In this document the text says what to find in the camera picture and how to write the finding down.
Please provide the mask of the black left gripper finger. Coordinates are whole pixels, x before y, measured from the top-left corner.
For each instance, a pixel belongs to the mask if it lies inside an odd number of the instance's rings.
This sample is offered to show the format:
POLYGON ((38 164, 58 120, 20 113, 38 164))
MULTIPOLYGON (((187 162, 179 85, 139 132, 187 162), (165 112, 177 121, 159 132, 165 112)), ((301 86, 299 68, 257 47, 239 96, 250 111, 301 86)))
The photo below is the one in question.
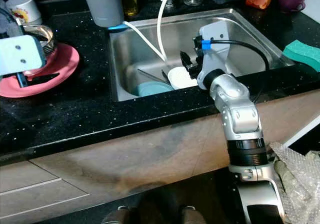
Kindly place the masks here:
POLYGON ((40 75, 40 76, 32 76, 29 79, 29 85, 39 85, 42 83, 50 82, 51 80, 57 78, 59 76, 59 73, 51 73, 46 75, 40 75))

